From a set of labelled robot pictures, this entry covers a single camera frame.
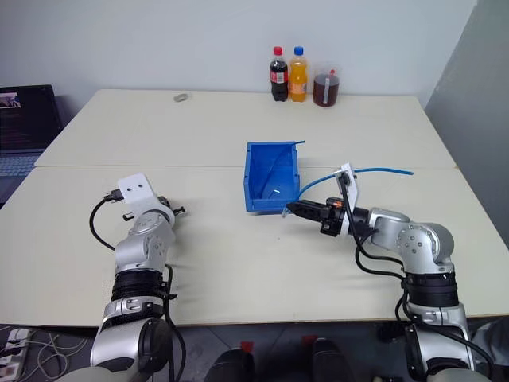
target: wire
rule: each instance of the wire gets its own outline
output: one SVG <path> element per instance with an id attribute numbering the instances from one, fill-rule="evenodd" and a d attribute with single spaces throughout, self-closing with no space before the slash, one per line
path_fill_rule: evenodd
<path id="1" fill-rule="evenodd" d="M 400 170 L 400 169 L 391 169 L 389 167 L 368 167 L 366 169 L 357 169 L 353 170 L 354 173 L 400 173 L 401 175 L 414 175 L 413 171 Z"/>
<path id="2" fill-rule="evenodd" d="M 378 229 L 372 229 L 370 230 L 366 235 L 364 235 L 364 237 L 362 238 L 362 240 L 359 242 L 359 244 L 357 245 L 357 248 L 356 248 L 356 264 L 357 264 L 357 267 L 359 267 L 362 271 L 366 272 L 366 273 L 369 273 L 371 275 L 379 275 L 379 276 L 392 276 L 392 277 L 396 277 L 398 279 L 400 279 L 401 281 L 403 281 L 405 278 L 397 273 L 394 273 L 394 272 L 388 272 L 388 271 L 377 271 L 377 270 L 374 270 L 374 269 L 370 269 L 370 268 L 366 268 L 361 262 L 360 262 L 360 252 L 362 251 L 361 248 L 363 248 L 363 244 L 364 242 L 371 236 L 373 235 L 374 233 L 376 233 L 378 231 Z"/>
<path id="3" fill-rule="evenodd" d="M 363 255 L 365 255 L 366 257 L 368 257 L 370 259 L 373 259 L 373 258 L 376 258 L 376 257 L 378 257 L 379 259 L 382 259 L 382 256 L 373 256 L 373 255 L 370 255 L 369 253 L 366 252 L 366 250 L 363 247 L 363 243 L 371 235 L 376 233 L 378 230 L 372 229 L 366 235 L 364 235 L 362 240 L 359 239 L 359 237 L 357 235 L 357 231 L 356 231 L 356 226 L 354 225 L 353 215 L 352 215 L 352 211 L 350 209 L 350 200 L 348 199 L 347 186 L 344 184 L 344 177 L 343 177 L 343 175 L 340 176 L 339 182 L 340 182 L 340 187 L 341 187 L 341 193 L 343 194 L 344 206 L 345 206 L 345 209 L 347 211 L 348 221 L 350 222 L 350 229 L 352 230 L 352 236 L 353 236 L 353 239 L 356 241 L 356 244 L 357 244 L 357 249 L 356 249 L 356 263 L 357 263 L 357 266 L 361 270 L 363 270 L 363 271 L 365 271 L 367 273 L 371 273 L 372 275 L 392 276 L 392 277 L 395 277 L 395 278 L 400 279 L 401 281 L 403 281 L 405 278 L 403 276 L 401 276 L 400 274 L 398 274 L 398 273 L 389 272 L 389 271 L 375 271 L 375 270 L 366 268 L 360 262 L 360 256 L 359 256 L 360 252 L 362 252 Z M 388 259 L 389 261 L 393 261 L 395 263 L 403 265 L 403 263 L 400 260 L 398 260 L 398 259 L 393 259 L 393 258 L 388 257 L 388 256 L 384 256 L 384 257 L 385 257 L 385 259 Z"/>
<path id="4" fill-rule="evenodd" d="M 391 168 L 388 168 L 388 167 L 368 167 L 366 169 L 353 170 L 353 172 L 354 173 L 385 172 L 385 173 L 400 173 L 401 175 L 414 175 L 414 172 L 412 172 L 412 171 L 399 170 L 399 169 L 391 169 Z M 303 193 L 305 193 L 308 189 L 310 189 L 314 185 L 317 185 L 318 183 L 321 183 L 323 181 L 327 181 L 328 179 L 332 179 L 335 176 L 336 175 L 334 173 L 331 173 L 330 175 L 327 175 L 325 177 L 321 177 L 320 179 L 316 179 L 315 181 L 312 181 L 311 183 L 305 185 L 301 189 L 301 191 L 299 192 L 299 199 L 301 198 Z"/>
<path id="5" fill-rule="evenodd" d="M 171 266 L 168 264 L 166 264 L 166 267 L 168 268 L 168 272 L 169 272 L 168 273 L 168 282 L 167 282 L 167 286 L 166 286 L 168 295 L 169 295 L 170 291 L 171 291 L 172 281 L 173 281 L 173 268 L 171 268 Z M 180 330 L 173 323 L 171 317 L 169 316 L 169 297 L 163 301 L 163 305 L 164 305 L 164 310 L 165 310 L 166 322 L 168 323 L 171 330 L 177 336 L 178 343 L 181 347 L 181 365 L 179 366 L 179 369 L 178 369 L 177 378 L 175 378 L 175 382 L 180 382 L 182 374 L 184 373 L 184 367 L 185 367 L 185 362 L 186 362 L 186 358 L 187 358 L 187 349 L 185 348 L 185 341 L 184 341 L 184 338 L 182 337 Z M 172 346 L 171 353 L 173 353 L 173 343 L 170 343 L 170 345 Z M 170 382 L 172 382 L 173 370 L 171 369 L 169 363 L 168 363 L 168 372 L 169 372 Z"/>
<path id="6" fill-rule="evenodd" d="M 184 367 L 185 367 L 185 361 L 186 361 L 186 348 L 185 348 L 185 341 L 182 337 L 181 332 L 177 328 L 177 326 L 173 323 L 172 319 L 169 319 L 169 326 L 172 328 L 173 332 L 177 336 L 177 340 L 179 344 L 181 345 L 182 355 L 181 355 L 181 366 L 178 369 L 177 378 L 175 378 L 175 382 L 179 382 L 181 380 L 182 374 L 184 373 Z"/>
<path id="7" fill-rule="evenodd" d="M 21 379 L 19 382 L 26 382 L 29 380 L 38 370 L 41 370 L 42 374 L 49 379 L 49 380 L 56 380 L 66 374 L 68 372 L 68 366 L 69 366 L 69 357 L 76 355 L 79 353 L 85 345 L 87 344 L 86 339 L 82 339 L 78 344 L 73 346 L 59 346 L 56 344 L 56 340 L 60 335 L 56 335 L 53 337 L 51 334 L 48 334 L 49 336 L 49 342 L 41 342 L 41 341 L 27 341 L 27 344 L 34 344 L 34 345 L 41 345 L 41 349 L 39 350 L 39 353 L 37 354 L 37 367 L 34 368 L 31 372 L 26 374 L 26 368 L 24 369 L 23 373 L 21 374 Z M 53 350 L 54 354 L 51 354 L 50 356 L 46 358 L 41 358 L 42 353 L 47 349 L 50 348 Z M 74 350 L 73 352 L 64 354 L 61 352 L 61 350 Z M 64 367 L 59 371 L 59 373 L 55 376 L 51 376 L 46 372 L 44 365 L 51 359 L 57 357 L 57 359 L 64 361 Z"/>
<path id="8" fill-rule="evenodd" d="M 396 316 L 396 320 L 400 323 L 402 322 L 402 319 L 401 319 L 401 316 L 399 315 L 399 308 L 401 308 L 404 298 L 405 298 L 405 294 L 403 294 L 403 296 L 401 296 L 399 298 L 398 302 L 396 303 L 396 307 L 394 308 L 394 314 Z"/>
<path id="9" fill-rule="evenodd" d="M 101 206 L 106 203 L 106 200 L 105 199 L 102 199 L 95 207 L 94 209 L 92 209 L 92 212 L 90 214 L 90 218 L 88 219 L 88 225 L 90 226 L 90 231 L 92 232 L 92 235 L 103 245 L 105 246 L 106 248 L 109 248 L 111 249 L 112 251 L 115 250 L 115 247 L 113 247 L 112 245 L 108 244 L 106 241 L 104 241 L 101 236 L 99 236 L 99 234 L 97 233 L 97 231 L 95 230 L 95 227 L 94 227 L 94 218 L 95 218 L 95 214 L 97 213 L 97 211 L 99 211 L 99 209 L 101 208 Z"/>
<path id="10" fill-rule="evenodd" d="M 452 333 L 448 332 L 447 330 L 444 330 L 440 326 L 430 325 L 427 322 L 424 322 L 422 320 L 422 318 L 420 318 L 416 314 L 412 314 L 411 312 L 408 311 L 407 299 L 408 299 L 408 291 L 404 290 L 403 297 L 402 297 L 403 311 L 405 312 L 405 315 L 408 317 L 409 320 L 411 320 L 416 325 L 424 326 L 425 328 L 427 328 L 437 334 L 440 334 L 441 336 L 447 337 L 453 341 L 459 342 L 460 344 L 462 344 L 464 346 L 468 346 L 472 350 L 475 350 L 488 363 L 488 379 L 492 378 L 493 368 L 495 367 L 495 365 L 493 363 L 492 358 L 489 356 L 488 353 L 486 353 L 480 346 L 474 344 L 473 342 L 471 342 L 469 340 L 465 340 L 462 337 L 452 334 Z"/>

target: blue plastic bin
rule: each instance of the blue plastic bin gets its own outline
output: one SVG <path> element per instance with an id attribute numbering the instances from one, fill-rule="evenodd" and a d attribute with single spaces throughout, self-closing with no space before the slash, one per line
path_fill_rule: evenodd
<path id="1" fill-rule="evenodd" d="M 247 211 L 281 212 L 299 196 L 297 147 L 290 142 L 248 142 L 244 171 Z"/>

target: laptop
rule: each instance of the laptop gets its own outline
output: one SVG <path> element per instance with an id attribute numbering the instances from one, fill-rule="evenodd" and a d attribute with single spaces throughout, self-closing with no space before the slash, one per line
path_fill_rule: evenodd
<path id="1" fill-rule="evenodd" d="M 61 130 L 51 85 L 0 88 L 0 206 Z"/>

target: white table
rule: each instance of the white table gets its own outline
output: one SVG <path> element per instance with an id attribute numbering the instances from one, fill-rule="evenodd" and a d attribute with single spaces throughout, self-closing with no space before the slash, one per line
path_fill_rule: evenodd
<path id="1" fill-rule="evenodd" d="M 394 317 L 398 282 L 360 271 L 351 237 L 322 235 L 318 223 L 295 216 L 245 212 L 242 168 L 98 166 L 36 168 L 0 211 L 0 288 L 9 291 L 0 300 L 0 322 L 99 324 L 114 259 L 91 236 L 88 216 L 119 178 L 137 172 L 188 210 L 177 219 L 169 256 L 178 324 Z M 302 169 L 302 183 L 329 172 Z M 453 262 L 467 314 L 507 314 L 509 254 L 461 173 L 415 172 L 360 174 L 359 206 L 446 226 L 456 241 Z M 324 201 L 337 194 L 330 181 L 306 197 Z M 126 235 L 132 225 L 122 220 L 126 211 L 122 202 L 99 211 L 97 230 L 107 241 Z"/>
<path id="2" fill-rule="evenodd" d="M 342 95 L 331 108 L 265 93 L 101 90 L 37 166 L 244 167 L 247 141 L 300 141 L 299 166 L 455 166 L 414 96 Z"/>
<path id="3" fill-rule="evenodd" d="M 88 217 L 119 178 L 137 172 L 188 210 L 169 257 L 177 323 L 393 318 L 399 285 L 357 269 L 352 238 L 321 235 L 295 216 L 245 212 L 246 142 L 301 139 L 302 185 L 347 161 L 414 170 L 360 175 L 359 205 L 446 226 L 467 314 L 509 313 L 509 253 L 415 97 L 342 95 L 322 109 L 256 93 L 191 92 L 175 103 L 179 93 L 102 90 L 41 156 L 0 210 L 0 288 L 9 291 L 0 294 L 0 322 L 98 325 L 114 259 Z M 330 181 L 306 197 L 337 194 Z M 96 218 L 112 243 L 132 224 L 125 212 L 107 205 Z"/>

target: plastic bottle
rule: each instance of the plastic bottle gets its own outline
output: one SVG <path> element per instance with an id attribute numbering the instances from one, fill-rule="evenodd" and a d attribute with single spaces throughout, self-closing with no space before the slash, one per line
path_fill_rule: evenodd
<path id="1" fill-rule="evenodd" d="M 334 106 L 339 89 L 340 79 L 336 76 L 335 69 L 330 69 L 328 72 L 319 72 L 314 80 L 313 101 L 322 107 Z"/>
<path id="2" fill-rule="evenodd" d="M 274 101 L 288 99 L 288 65 L 283 59 L 283 48 L 274 46 L 274 59 L 270 62 L 270 83 Z"/>
<path id="3" fill-rule="evenodd" d="M 305 91 L 308 83 L 308 75 L 306 69 L 308 62 L 304 58 L 304 48 L 296 46 L 293 49 L 295 57 L 289 63 L 289 96 L 294 102 L 305 101 Z"/>

